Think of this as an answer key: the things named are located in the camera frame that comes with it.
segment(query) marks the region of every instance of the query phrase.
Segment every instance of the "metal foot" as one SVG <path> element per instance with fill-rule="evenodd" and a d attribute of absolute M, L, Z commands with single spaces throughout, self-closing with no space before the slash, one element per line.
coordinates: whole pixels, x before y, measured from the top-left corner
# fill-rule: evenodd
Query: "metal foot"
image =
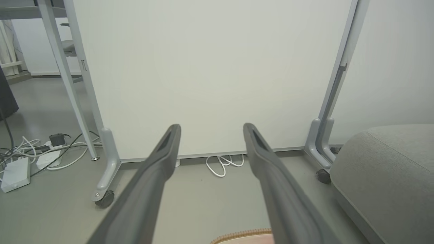
<path fill-rule="evenodd" d="M 316 135 L 318 134 L 320 119 L 314 119 L 310 126 L 309 134 L 307 135 L 306 145 L 304 146 L 304 151 L 310 155 L 316 162 L 325 169 L 330 169 L 332 166 L 329 161 L 327 161 L 316 149 Z"/>
<path fill-rule="evenodd" d="M 106 191 L 113 178 L 118 172 L 121 166 L 121 160 L 119 159 L 118 151 L 116 150 L 115 139 L 113 138 L 112 131 L 108 128 L 103 128 L 100 131 L 102 144 L 104 145 L 105 155 L 107 157 L 107 167 L 104 174 L 99 180 L 96 190 L 91 196 L 91 200 L 94 202 L 100 201 L 104 198 Z"/>
<path fill-rule="evenodd" d="M 333 163 L 336 159 L 336 156 L 330 150 L 330 146 L 329 146 L 329 138 L 330 138 L 330 134 L 332 133 L 334 122 L 335 122 L 334 118 L 328 118 L 326 120 L 324 131 L 321 135 L 321 138 L 319 138 L 320 141 L 317 141 L 317 148 L 319 149 L 319 152 L 331 163 Z"/>

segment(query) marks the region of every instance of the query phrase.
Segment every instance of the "tan fabric edge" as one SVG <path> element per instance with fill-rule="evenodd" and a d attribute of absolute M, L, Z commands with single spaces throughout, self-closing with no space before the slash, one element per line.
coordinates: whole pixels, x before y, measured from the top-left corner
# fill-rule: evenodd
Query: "tan fabric edge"
<path fill-rule="evenodd" d="M 246 237 L 246 236 L 252 236 L 252 235 L 258 235 L 258 234 L 272 234 L 271 228 L 263 228 L 263 229 L 254 229 L 249 231 L 241 231 L 241 232 L 235 232 L 231 234 L 226 234 L 217 237 L 214 239 L 210 244 L 218 244 L 223 241 L 240 238 L 240 237 Z"/>

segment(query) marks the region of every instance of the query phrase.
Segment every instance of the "black power adapter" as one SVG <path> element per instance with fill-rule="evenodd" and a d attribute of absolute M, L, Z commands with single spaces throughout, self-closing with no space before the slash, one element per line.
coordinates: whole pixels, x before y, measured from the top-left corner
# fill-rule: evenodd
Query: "black power adapter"
<path fill-rule="evenodd" d="M 51 145 L 53 147 L 60 146 L 60 145 L 65 145 L 66 144 L 66 142 L 65 142 L 65 136 L 66 136 L 66 134 L 60 134 L 60 133 L 51 135 L 49 137 L 50 141 L 51 141 Z"/>

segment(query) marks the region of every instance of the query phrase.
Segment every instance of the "gray ottoman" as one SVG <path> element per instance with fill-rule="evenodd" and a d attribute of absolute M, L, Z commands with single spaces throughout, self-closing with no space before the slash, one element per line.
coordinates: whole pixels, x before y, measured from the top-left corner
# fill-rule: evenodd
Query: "gray ottoman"
<path fill-rule="evenodd" d="M 371 244 L 434 243 L 434 125 L 353 136 L 330 170 L 336 199 Z"/>

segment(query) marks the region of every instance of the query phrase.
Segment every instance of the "black wheel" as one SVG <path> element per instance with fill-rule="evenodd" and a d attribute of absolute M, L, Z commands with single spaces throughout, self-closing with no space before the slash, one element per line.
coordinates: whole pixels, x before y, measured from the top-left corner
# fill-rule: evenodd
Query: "black wheel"
<path fill-rule="evenodd" d="M 114 199 L 115 199 L 115 194 L 113 193 L 112 190 L 108 190 L 105 192 L 101 200 L 96 201 L 95 204 L 99 207 L 106 208 L 110 206 L 110 204 L 112 204 Z"/>
<path fill-rule="evenodd" d="M 319 182 L 324 184 L 329 184 L 331 182 L 330 174 L 325 169 L 318 170 L 316 172 L 316 178 L 319 180 Z"/>

